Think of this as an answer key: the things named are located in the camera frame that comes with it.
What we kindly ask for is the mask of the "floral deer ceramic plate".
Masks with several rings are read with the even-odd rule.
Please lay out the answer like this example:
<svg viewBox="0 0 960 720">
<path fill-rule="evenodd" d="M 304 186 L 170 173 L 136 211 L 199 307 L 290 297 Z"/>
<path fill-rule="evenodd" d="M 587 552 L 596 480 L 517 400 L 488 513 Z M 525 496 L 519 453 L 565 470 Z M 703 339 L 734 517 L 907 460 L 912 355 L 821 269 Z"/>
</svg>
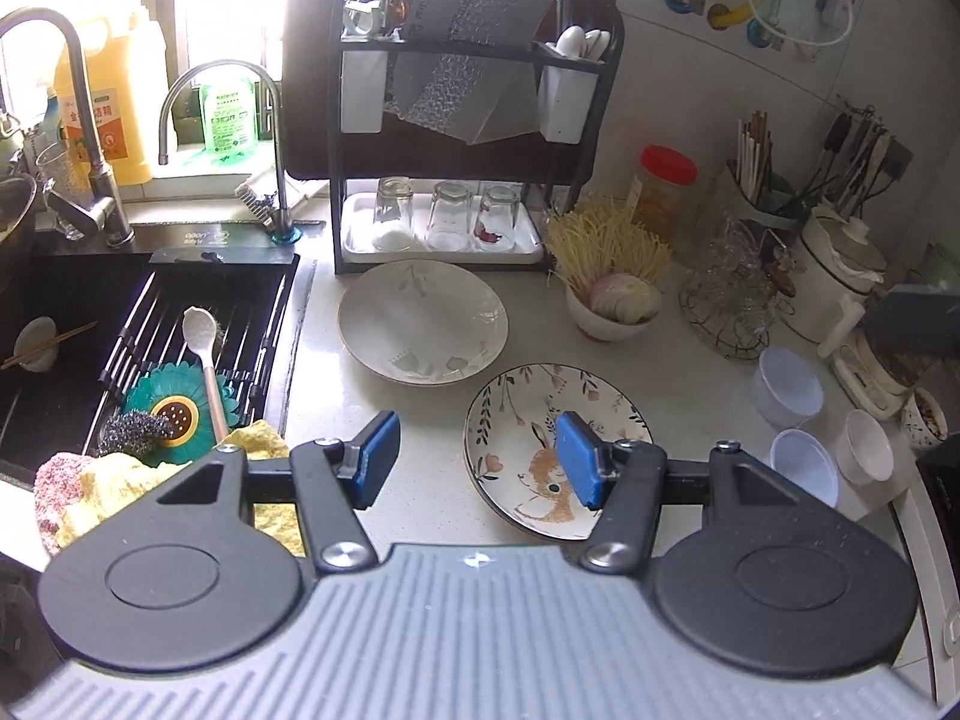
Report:
<svg viewBox="0 0 960 720">
<path fill-rule="evenodd" d="M 583 541 L 597 520 L 556 460 L 556 418 L 576 411 L 604 440 L 652 439 L 623 392 L 581 367 L 536 362 L 485 383 L 464 422 L 464 455 L 480 496 L 526 532 Z"/>
</svg>

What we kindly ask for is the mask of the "white blue small bowl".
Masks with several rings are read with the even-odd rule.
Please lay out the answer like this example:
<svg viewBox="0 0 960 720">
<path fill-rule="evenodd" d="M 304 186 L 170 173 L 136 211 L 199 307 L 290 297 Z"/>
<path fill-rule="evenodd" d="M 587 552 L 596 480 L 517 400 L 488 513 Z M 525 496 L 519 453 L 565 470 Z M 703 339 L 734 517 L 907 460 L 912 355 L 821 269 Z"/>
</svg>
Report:
<svg viewBox="0 0 960 720">
<path fill-rule="evenodd" d="M 838 468 L 812 434 L 800 429 L 781 431 L 771 442 L 768 465 L 823 504 L 838 504 Z"/>
<path fill-rule="evenodd" d="M 799 427 L 815 418 L 825 401 L 814 369 L 781 346 L 768 346 L 758 358 L 750 398 L 763 419 L 778 429 Z"/>
</svg>

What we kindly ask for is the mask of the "plain white small bowl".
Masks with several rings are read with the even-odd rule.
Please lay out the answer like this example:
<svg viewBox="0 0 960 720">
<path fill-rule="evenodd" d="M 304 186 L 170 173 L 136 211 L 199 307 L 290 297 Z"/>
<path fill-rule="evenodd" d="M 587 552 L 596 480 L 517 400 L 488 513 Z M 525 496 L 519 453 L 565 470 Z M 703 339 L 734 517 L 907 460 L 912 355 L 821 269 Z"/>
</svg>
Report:
<svg viewBox="0 0 960 720">
<path fill-rule="evenodd" d="M 835 444 L 841 474 L 854 486 L 885 483 L 893 476 L 895 457 L 884 427 L 862 410 L 851 410 Z"/>
</svg>

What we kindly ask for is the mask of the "white bowl with noodles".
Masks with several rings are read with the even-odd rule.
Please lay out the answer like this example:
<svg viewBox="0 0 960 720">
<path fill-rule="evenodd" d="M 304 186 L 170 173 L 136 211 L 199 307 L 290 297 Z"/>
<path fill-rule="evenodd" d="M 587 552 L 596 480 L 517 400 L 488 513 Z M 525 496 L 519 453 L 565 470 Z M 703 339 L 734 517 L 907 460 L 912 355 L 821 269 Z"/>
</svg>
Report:
<svg viewBox="0 0 960 720">
<path fill-rule="evenodd" d="M 628 273 L 597 280 L 584 294 L 568 286 L 566 305 L 579 332 L 599 343 L 619 343 L 651 327 L 662 309 L 661 290 Z"/>
</svg>

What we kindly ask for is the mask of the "green sunflower silicone mat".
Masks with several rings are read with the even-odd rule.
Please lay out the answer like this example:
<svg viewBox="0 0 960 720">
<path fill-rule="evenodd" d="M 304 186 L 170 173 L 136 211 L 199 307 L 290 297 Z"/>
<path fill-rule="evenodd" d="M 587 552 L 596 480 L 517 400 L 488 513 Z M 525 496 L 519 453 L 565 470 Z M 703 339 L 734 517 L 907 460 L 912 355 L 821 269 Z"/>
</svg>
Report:
<svg viewBox="0 0 960 720">
<path fill-rule="evenodd" d="M 145 413 L 167 422 L 166 436 L 133 452 L 145 465 L 184 465 L 217 444 L 202 369 L 189 362 L 163 364 L 128 392 L 122 413 Z"/>
</svg>

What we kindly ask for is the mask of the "large white leaf-pattern plate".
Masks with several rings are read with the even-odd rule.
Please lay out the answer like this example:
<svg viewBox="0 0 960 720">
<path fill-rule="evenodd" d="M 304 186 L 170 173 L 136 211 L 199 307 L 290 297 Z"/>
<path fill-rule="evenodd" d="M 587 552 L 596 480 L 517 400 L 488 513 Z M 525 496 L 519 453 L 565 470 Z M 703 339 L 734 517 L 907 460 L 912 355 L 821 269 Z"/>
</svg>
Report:
<svg viewBox="0 0 960 720">
<path fill-rule="evenodd" d="M 505 349 L 509 319 L 496 291 L 470 271 L 399 260 L 364 273 L 343 293 L 338 330 L 368 371 L 441 387 L 491 366 Z"/>
</svg>

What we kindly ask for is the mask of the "roll-up steel drying rack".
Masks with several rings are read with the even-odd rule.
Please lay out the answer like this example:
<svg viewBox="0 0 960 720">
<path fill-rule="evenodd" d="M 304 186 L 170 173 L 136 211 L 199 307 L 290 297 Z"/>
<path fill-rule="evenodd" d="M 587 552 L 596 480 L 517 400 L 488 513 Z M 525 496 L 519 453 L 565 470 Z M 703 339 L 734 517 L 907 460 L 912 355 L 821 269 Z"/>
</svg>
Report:
<svg viewBox="0 0 960 720">
<path fill-rule="evenodd" d="M 265 415 L 296 263 L 155 265 L 107 356 L 89 448 L 182 465 Z"/>
</svg>

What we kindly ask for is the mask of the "white and tan silicone spoon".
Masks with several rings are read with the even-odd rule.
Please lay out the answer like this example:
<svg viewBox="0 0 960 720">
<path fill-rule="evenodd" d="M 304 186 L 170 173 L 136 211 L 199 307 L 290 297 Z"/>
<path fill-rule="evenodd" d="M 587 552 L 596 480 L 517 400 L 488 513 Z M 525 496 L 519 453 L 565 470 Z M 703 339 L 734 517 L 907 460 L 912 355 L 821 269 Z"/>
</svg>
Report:
<svg viewBox="0 0 960 720">
<path fill-rule="evenodd" d="M 182 334 L 187 348 L 199 358 L 213 433 L 217 442 L 223 442 L 228 436 L 228 422 L 224 414 L 217 372 L 213 367 L 213 348 L 217 341 L 217 333 L 217 321 L 208 310 L 196 305 L 191 305 L 184 310 Z"/>
</svg>

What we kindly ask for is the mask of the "yellow dish cloth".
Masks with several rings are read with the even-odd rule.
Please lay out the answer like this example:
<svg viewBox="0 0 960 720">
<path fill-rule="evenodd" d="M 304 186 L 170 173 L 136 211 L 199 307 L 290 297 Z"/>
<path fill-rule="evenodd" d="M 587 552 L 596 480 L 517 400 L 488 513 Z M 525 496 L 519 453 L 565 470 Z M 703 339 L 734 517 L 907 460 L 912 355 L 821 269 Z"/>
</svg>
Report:
<svg viewBox="0 0 960 720">
<path fill-rule="evenodd" d="M 228 439 L 245 450 L 251 465 L 252 461 L 288 455 L 285 439 L 263 419 L 252 422 L 251 426 L 238 427 L 228 434 Z M 98 525 L 185 468 L 185 465 L 171 463 L 148 466 L 137 457 L 125 454 L 89 458 L 85 488 L 89 504 L 96 509 Z M 283 544 L 291 554 L 306 556 L 295 504 L 254 504 L 254 527 Z"/>
</svg>

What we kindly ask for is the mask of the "dry noodles bundle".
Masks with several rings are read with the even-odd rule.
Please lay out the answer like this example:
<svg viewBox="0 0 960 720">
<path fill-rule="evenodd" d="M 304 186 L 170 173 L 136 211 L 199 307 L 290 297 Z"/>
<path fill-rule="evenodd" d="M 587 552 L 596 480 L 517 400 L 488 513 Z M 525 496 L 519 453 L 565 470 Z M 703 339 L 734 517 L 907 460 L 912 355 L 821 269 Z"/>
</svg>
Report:
<svg viewBox="0 0 960 720">
<path fill-rule="evenodd" d="M 633 223 L 623 200 L 602 193 L 588 193 L 566 213 L 550 213 L 545 245 L 555 275 L 583 301 L 596 281 L 615 273 L 658 284 L 672 262 L 669 242 Z"/>
</svg>

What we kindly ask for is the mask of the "small chrome faucet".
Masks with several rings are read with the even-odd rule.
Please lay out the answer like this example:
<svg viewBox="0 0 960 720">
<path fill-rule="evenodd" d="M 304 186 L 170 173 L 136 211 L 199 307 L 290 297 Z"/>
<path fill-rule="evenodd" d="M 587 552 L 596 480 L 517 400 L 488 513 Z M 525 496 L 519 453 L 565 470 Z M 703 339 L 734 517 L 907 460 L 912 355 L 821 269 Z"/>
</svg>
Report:
<svg viewBox="0 0 960 720">
<path fill-rule="evenodd" d="M 281 93 L 274 78 L 262 65 L 247 60 L 218 59 L 189 68 L 167 90 L 160 107 L 158 121 L 158 164 L 169 161 L 169 119 L 172 106 L 181 91 L 197 76 L 215 68 L 236 67 L 259 78 L 267 91 L 267 112 L 272 115 L 270 133 L 274 144 L 274 192 L 260 195 L 250 182 L 239 188 L 239 198 L 254 218 L 265 227 L 277 244 L 294 244 L 301 232 L 293 223 L 293 211 L 286 197 L 286 172 L 283 164 L 283 106 Z M 203 136 L 206 153 L 215 161 L 235 163 L 251 156 L 257 140 L 257 103 L 254 87 L 242 76 L 223 76 L 216 85 L 208 85 L 200 93 Z"/>
</svg>

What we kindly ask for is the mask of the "clear drinking glass left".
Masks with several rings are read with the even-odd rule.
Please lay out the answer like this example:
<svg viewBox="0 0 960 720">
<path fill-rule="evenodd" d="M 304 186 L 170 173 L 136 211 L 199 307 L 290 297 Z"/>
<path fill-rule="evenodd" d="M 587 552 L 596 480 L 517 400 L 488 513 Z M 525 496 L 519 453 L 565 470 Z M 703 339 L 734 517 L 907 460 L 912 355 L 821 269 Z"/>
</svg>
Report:
<svg viewBox="0 0 960 720">
<path fill-rule="evenodd" d="M 407 177 L 377 181 L 373 216 L 373 247 L 384 252 L 412 249 L 413 185 Z"/>
</svg>

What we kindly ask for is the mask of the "clear drinking glass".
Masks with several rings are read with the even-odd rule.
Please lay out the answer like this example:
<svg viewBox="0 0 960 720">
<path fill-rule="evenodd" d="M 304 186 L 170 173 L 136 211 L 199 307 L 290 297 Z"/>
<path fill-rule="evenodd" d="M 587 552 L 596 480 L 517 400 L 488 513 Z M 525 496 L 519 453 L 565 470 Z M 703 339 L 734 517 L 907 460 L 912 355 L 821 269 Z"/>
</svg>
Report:
<svg viewBox="0 0 960 720">
<path fill-rule="evenodd" d="M 377 181 L 373 216 L 373 247 L 384 252 L 412 249 L 413 185 L 407 177 Z"/>
<path fill-rule="evenodd" d="M 459 182 L 441 181 L 433 187 L 427 224 L 427 246 L 439 252 L 469 249 L 472 192 Z"/>
</svg>

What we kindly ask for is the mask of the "cream electric kettle base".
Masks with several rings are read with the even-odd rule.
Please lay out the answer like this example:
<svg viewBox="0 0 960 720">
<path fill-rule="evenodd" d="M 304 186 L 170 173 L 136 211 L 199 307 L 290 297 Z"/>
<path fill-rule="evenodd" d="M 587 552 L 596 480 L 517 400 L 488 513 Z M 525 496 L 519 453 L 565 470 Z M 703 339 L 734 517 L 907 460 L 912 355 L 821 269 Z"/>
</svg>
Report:
<svg viewBox="0 0 960 720">
<path fill-rule="evenodd" d="M 908 388 L 890 376 L 862 332 L 854 332 L 833 353 L 830 367 L 859 410 L 877 421 L 890 421 L 907 403 Z"/>
</svg>

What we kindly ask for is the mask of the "clear drinking glass middle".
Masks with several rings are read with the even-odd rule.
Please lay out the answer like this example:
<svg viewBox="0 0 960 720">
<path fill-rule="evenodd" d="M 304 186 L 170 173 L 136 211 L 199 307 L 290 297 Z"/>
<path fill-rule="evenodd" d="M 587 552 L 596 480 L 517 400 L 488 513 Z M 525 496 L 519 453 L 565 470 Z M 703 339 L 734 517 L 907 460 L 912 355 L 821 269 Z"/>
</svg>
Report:
<svg viewBox="0 0 960 720">
<path fill-rule="evenodd" d="M 472 192 L 459 182 L 441 181 L 433 187 L 427 224 L 427 246 L 439 252 L 469 249 Z"/>
</svg>

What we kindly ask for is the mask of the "pink dish cloth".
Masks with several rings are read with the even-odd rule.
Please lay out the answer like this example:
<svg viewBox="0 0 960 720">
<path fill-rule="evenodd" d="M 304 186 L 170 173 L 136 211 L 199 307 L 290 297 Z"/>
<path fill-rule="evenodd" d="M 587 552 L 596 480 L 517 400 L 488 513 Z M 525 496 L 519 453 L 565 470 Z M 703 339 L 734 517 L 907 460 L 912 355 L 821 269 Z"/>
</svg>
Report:
<svg viewBox="0 0 960 720">
<path fill-rule="evenodd" d="M 51 556 L 98 525 L 85 488 L 90 463 L 87 455 L 59 452 L 36 472 L 32 500 L 37 530 Z"/>
</svg>

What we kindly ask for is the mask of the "red-lid plastic jar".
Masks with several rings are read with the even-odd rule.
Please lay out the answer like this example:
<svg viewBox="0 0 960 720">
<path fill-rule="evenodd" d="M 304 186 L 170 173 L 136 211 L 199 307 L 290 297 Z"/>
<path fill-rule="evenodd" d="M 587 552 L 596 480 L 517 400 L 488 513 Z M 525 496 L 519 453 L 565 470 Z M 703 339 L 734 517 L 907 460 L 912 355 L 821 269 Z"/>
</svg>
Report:
<svg viewBox="0 0 960 720">
<path fill-rule="evenodd" d="M 697 179 L 697 163 L 686 154 L 669 146 L 645 146 L 628 193 L 631 221 L 672 244 Z"/>
</svg>

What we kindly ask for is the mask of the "clear glass with red print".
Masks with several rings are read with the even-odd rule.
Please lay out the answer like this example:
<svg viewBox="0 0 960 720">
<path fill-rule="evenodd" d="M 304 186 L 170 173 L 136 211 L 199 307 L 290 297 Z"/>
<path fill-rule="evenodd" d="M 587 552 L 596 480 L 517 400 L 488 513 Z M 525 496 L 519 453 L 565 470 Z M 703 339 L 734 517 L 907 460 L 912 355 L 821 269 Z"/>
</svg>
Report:
<svg viewBox="0 0 960 720">
<path fill-rule="evenodd" d="M 478 245 L 491 252 L 511 250 L 517 215 L 519 195 L 511 185 L 490 184 L 483 188 L 473 225 L 473 237 Z"/>
</svg>

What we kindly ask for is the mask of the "white electric cooking pot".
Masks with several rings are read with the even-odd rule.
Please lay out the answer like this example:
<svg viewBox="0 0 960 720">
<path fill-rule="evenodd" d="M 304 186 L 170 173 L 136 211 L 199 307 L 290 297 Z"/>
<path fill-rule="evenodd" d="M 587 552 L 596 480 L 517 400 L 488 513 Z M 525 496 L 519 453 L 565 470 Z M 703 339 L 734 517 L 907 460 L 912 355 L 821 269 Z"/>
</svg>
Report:
<svg viewBox="0 0 960 720">
<path fill-rule="evenodd" d="M 786 325 L 809 343 L 822 344 L 848 319 L 859 319 L 869 294 L 884 281 L 887 261 L 869 241 L 869 226 L 843 220 L 818 205 L 793 245 L 796 294 Z"/>
</svg>

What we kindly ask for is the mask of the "cup with tea leaves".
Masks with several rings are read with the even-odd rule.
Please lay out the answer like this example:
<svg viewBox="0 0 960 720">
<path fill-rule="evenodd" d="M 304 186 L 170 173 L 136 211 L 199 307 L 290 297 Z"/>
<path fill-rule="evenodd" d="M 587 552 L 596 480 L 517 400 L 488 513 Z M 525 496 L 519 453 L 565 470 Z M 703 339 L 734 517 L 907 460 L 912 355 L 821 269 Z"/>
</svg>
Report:
<svg viewBox="0 0 960 720">
<path fill-rule="evenodd" d="M 949 437 L 944 411 L 923 387 L 916 387 L 908 397 L 900 413 L 900 422 L 908 445 L 918 454 L 939 447 Z"/>
</svg>

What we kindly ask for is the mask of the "black induction cooker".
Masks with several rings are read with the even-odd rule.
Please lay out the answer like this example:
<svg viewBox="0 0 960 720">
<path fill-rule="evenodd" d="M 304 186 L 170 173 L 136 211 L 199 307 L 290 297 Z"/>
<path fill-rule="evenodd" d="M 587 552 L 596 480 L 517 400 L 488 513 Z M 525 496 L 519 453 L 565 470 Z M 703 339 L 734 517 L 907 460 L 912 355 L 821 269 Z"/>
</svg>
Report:
<svg viewBox="0 0 960 720">
<path fill-rule="evenodd" d="M 960 442 L 953 434 L 916 460 L 944 538 L 953 577 L 960 572 Z"/>
</svg>

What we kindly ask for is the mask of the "glass tea kettle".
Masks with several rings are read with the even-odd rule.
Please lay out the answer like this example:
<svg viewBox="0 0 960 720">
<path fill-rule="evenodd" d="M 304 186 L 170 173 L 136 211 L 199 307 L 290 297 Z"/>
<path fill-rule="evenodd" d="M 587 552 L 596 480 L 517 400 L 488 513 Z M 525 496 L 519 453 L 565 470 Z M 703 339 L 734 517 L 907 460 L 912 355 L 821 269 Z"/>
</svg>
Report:
<svg viewBox="0 0 960 720">
<path fill-rule="evenodd" d="M 861 327 L 878 364 L 913 387 L 939 362 L 958 361 L 958 289 L 897 284 L 867 309 Z"/>
</svg>

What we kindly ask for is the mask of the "small bowl in sink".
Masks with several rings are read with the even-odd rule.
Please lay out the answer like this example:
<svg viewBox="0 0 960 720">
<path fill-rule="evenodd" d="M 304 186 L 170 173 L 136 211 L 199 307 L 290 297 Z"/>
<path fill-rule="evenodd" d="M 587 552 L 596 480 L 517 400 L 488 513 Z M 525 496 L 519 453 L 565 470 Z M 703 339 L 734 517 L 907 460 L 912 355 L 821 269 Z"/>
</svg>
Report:
<svg viewBox="0 0 960 720">
<path fill-rule="evenodd" d="M 39 348 L 44 341 L 52 340 L 55 335 L 57 335 L 57 323 L 48 316 L 36 317 L 21 328 L 20 335 L 16 337 L 14 342 L 13 354 L 15 356 L 24 355 L 31 349 Z M 37 349 L 34 355 L 18 362 L 18 366 L 31 372 L 31 374 L 44 374 L 44 372 L 52 369 L 58 354 L 59 346 L 57 344 L 49 346 L 49 348 Z"/>
</svg>

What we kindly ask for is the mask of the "chopsticks holder with chopsticks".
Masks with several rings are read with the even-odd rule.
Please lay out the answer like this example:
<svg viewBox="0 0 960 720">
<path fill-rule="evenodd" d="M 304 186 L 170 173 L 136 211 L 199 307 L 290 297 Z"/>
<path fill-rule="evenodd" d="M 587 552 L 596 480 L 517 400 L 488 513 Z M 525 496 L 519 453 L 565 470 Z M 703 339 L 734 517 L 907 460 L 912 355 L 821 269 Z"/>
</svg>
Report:
<svg viewBox="0 0 960 720">
<path fill-rule="evenodd" d="M 773 133 L 765 110 L 737 122 L 736 153 L 716 179 L 719 206 L 728 220 L 788 232 L 797 220 L 786 205 L 793 188 L 773 169 Z"/>
</svg>

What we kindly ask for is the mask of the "green dish soap bottle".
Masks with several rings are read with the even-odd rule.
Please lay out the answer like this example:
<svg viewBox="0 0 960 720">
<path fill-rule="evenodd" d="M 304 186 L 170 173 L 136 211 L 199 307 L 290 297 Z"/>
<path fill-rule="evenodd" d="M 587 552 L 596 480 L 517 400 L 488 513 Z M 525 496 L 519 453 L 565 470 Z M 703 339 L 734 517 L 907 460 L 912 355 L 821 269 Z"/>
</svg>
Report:
<svg viewBox="0 0 960 720">
<path fill-rule="evenodd" d="M 257 143 L 256 88 L 244 71 L 210 70 L 200 85 L 203 143 L 215 164 L 245 160 Z"/>
</svg>

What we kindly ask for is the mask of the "black metal dish rack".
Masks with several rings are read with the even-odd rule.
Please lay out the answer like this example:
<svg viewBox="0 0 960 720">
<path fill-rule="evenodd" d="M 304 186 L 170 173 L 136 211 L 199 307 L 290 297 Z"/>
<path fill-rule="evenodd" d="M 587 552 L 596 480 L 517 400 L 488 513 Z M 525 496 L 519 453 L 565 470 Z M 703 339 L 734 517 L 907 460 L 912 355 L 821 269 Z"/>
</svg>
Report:
<svg viewBox="0 0 960 720">
<path fill-rule="evenodd" d="M 332 0 L 332 232 L 353 179 L 581 192 L 624 42 L 617 0 Z"/>
</svg>

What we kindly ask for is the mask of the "dark brown cutting board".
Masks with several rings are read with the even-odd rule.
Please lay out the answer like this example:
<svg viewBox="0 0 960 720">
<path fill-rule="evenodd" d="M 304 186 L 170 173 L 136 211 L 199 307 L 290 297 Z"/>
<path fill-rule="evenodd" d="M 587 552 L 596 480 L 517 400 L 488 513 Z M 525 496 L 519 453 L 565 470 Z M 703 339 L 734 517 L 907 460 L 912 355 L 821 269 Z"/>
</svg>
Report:
<svg viewBox="0 0 960 720">
<path fill-rule="evenodd" d="M 340 34 L 336 4 L 338 0 L 288 0 L 281 78 L 283 158 L 286 171 L 297 179 L 331 175 L 334 110 L 329 99 L 338 89 L 332 54 Z M 603 118 L 594 115 L 576 145 L 552 145 L 537 132 L 467 145 L 389 114 L 381 132 L 342 138 L 343 174 L 348 179 L 407 174 L 574 184 L 592 176 Z"/>
</svg>

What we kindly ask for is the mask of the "orange detergent bottle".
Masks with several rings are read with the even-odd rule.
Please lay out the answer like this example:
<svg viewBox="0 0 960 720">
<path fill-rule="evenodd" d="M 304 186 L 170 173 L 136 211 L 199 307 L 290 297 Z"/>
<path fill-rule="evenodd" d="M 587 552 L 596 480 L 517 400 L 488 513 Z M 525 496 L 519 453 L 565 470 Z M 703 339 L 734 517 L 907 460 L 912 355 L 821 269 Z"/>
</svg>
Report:
<svg viewBox="0 0 960 720">
<path fill-rule="evenodd" d="M 148 184 L 158 151 L 158 114 L 167 91 L 166 43 L 144 4 L 78 28 L 89 97 L 104 159 L 117 184 Z"/>
</svg>

